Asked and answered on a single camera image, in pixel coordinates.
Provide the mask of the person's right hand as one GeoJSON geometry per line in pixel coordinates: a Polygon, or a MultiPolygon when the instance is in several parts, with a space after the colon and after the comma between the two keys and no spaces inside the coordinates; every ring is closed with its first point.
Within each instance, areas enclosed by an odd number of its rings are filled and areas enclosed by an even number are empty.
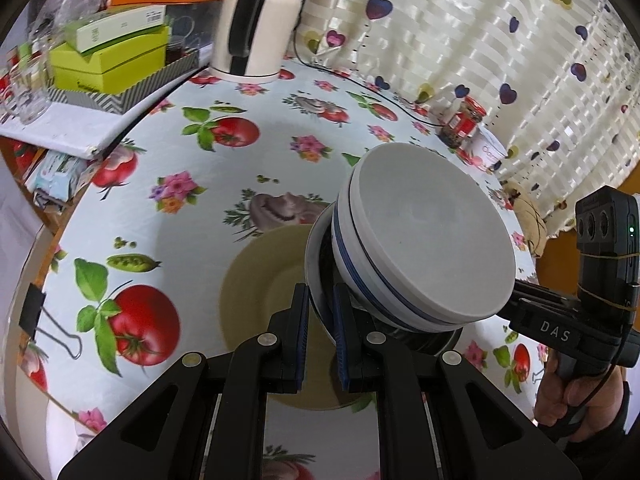
{"type": "MultiPolygon", "coordinates": [[[[554,426],[570,408],[578,408],[600,384],[600,378],[583,377],[564,385],[556,372],[558,365],[556,352],[549,350],[534,408],[534,417],[542,426],[554,426]]],[[[626,370],[616,366],[596,395],[584,405],[585,416],[570,440],[582,442],[600,431],[614,428],[619,422],[623,424],[627,416],[628,401],[626,370]]]]}

